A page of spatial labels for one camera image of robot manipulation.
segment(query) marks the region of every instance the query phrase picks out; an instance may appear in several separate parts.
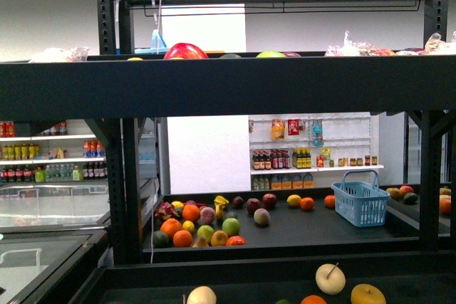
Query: shelf upright post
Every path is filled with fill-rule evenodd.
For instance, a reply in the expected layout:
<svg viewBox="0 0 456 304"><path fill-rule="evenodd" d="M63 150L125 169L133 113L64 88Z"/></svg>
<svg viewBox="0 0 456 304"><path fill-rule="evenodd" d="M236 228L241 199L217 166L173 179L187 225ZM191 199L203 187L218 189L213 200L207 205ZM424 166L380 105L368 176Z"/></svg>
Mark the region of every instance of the shelf upright post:
<svg viewBox="0 0 456 304"><path fill-rule="evenodd" d="M425 27L423 46L435 32L447 40L448 0L425 0Z"/></svg>
<svg viewBox="0 0 456 304"><path fill-rule="evenodd" d="M442 136L432 136L432 126L442 111L423 111L421 130L420 242L428 251L438 250L440 157Z"/></svg>
<svg viewBox="0 0 456 304"><path fill-rule="evenodd" d="M128 259L130 263L143 262L143 218L139 183L138 119L124 118L123 156L128 226Z"/></svg>
<svg viewBox="0 0 456 304"><path fill-rule="evenodd" d="M100 55L115 55L114 9L111 0L97 0Z"/></svg>

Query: lemon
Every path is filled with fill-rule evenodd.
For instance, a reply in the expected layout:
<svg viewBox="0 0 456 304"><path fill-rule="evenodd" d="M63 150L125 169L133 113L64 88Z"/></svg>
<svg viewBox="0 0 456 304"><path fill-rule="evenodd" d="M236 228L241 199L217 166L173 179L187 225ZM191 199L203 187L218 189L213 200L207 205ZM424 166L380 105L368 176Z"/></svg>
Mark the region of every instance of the lemon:
<svg viewBox="0 0 456 304"><path fill-rule="evenodd" d="M183 204L181 201L173 201L173 202L171 202L171 204L172 204L175 208L183 208L183 207L184 207L184 204Z"/></svg>
<svg viewBox="0 0 456 304"><path fill-rule="evenodd" d="M193 234L193 232L195 231L195 224L193 224L193 222L191 221L186 221L182 225L182 229L189 231L191 234Z"/></svg>
<svg viewBox="0 0 456 304"><path fill-rule="evenodd" d="M288 196L288 199L286 199L286 203L288 203L289 206L299 206L300 202L301 197L299 195L290 195Z"/></svg>

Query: blue object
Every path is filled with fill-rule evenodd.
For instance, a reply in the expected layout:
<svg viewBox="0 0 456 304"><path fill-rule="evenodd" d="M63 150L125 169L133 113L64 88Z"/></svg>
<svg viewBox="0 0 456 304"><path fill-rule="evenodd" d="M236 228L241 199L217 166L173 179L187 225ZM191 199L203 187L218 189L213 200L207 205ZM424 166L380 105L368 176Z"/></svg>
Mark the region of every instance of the blue object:
<svg viewBox="0 0 456 304"><path fill-rule="evenodd" d="M152 32L151 48L135 49L135 53L166 53L168 50L169 48L166 46L166 43L163 40L162 35L160 35L160 32L158 32L157 29L154 29L154 31Z"/></svg>
<svg viewBox="0 0 456 304"><path fill-rule="evenodd" d="M349 174L373 172L372 184L346 182ZM391 195L378 187L378 173L374 170L346 172L341 183L331 185L336 198L336 212L356 227L382 226L385 223L386 203Z"/></svg>

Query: apple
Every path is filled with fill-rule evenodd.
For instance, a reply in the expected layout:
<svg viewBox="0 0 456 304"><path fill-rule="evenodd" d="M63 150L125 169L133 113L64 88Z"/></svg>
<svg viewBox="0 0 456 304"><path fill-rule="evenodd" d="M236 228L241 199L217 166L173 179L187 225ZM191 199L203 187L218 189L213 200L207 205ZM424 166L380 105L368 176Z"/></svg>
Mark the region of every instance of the apple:
<svg viewBox="0 0 456 304"><path fill-rule="evenodd" d="M214 229L211 226L203 224L198 228L197 236L202 236L207 242L211 241L212 235L214 235Z"/></svg>
<svg viewBox="0 0 456 304"><path fill-rule="evenodd" d="M266 209L257 209L254 213L254 220L260 226L267 226L271 219L269 212Z"/></svg>
<svg viewBox="0 0 456 304"><path fill-rule="evenodd" d="M215 221L215 210L209 206L201 209L201 222L203 224L211 224Z"/></svg>
<svg viewBox="0 0 456 304"><path fill-rule="evenodd" d="M256 56L260 57L260 58L263 58L263 57L286 57L283 53L280 53L280 52L274 51L274 50L263 51L262 53L259 53Z"/></svg>
<svg viewBox="0 0 456 304"><path fill-rule="evenodd" d="M338 263L325 263L318 267L315 281L318 288L328 295L337 295L345 287L345 275L338 267Z"/></svg>
<svg viewBox="0 0 456 304"><path fill-rule="evenodd" d="M274 208L277 204L277 196L274 194L265 194L263 196L263 204L266 209Z"/></svg>
<svg viewBox="0 0 456 304"><path fill-rule="evenodd" d="M244 204L244 200L242 199L242 197L236 196L235 198L233 198L233 206L234 206L234 208L237 208L237 209L241 208L242 204Z"/></svg>
<svg viewBox="0 0 456 304"><path fill-rule="evenodd" d="M403 185L401 188L399 188L399 190L402 194L402 197L404 197L409 192L415 192L415 190L413 190L413 188L410 185Z"/></svg>
<svg viewBox="0 0 456 304"><path fill-rule="evenodd" d="M254 214L254 212L257 209L261 208L261 202L259 199L247 199L247 212L251 215Z"/></svg>
<svg viewBox="0 0 456 304"><path fill-rule="evenodd" d="M211 245L213 246L225 246L228 241L228 234L224 231L216 231L211 238Z"/></svg>
<svg viewBox="0 0 456 304"><path fill-rule="evenodd" d="M386 299L375 286L358 284L351 291L351 304L386 304Z"/></svg>
<svg viewBox="0 0 456 304"><path fill-rule="evenodd" d="M239 235L241 231L241 224L233 217L230 217L223 221L222 230L228 234L228 236Z"/></svg>
<svg viewBox="0 0 456 304"><path fill-rule="evenodd" d="M207 54L194 44L176 43L163 57L165 60L170 60L171 58L207 58Z"/></svg>

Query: red apple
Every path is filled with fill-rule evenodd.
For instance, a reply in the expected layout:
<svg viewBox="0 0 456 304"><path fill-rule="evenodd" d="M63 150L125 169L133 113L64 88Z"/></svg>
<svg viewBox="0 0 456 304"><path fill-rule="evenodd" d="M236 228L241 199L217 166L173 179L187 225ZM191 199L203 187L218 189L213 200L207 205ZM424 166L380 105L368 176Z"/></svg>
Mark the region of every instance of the red apple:
<svg viewBox="0 0 456 304"><path fill-rule="evenodd" d="M404 197L409 192L415 192L415 190L413 190L410 185L403 185L401 188L399 188L399 191L402 194L402 197Z"/></svg>
<svg viewBox="0 0 456 304"><path fill-rule="evenodd" d="M259 199L248 199L247 200L247 212L249 214L253 215L254 212L260 208L261 208L261 202Z"/></svg>
<svg viewBox="0 0 456 304"><path fill-rule="evenodd" d="M194 44L176 43L166 52L164 57L165 60L171 58L207 58L207 54Z"/></svg>
<svg viewBox="0 0 456 304"><path fill-rule="evenodd" d="M266 209L272 209L276 206L277 204L277 197L274 194L265 194L263 196L263 204L264 208Z"/></svg>
<svg viewBox="0 0 456 304"><path fill-rule="evenodd" d="M236 196L233 198L233 206L234 208L241 208L242 204L244 204L244 200L240 196Z"/></svg>

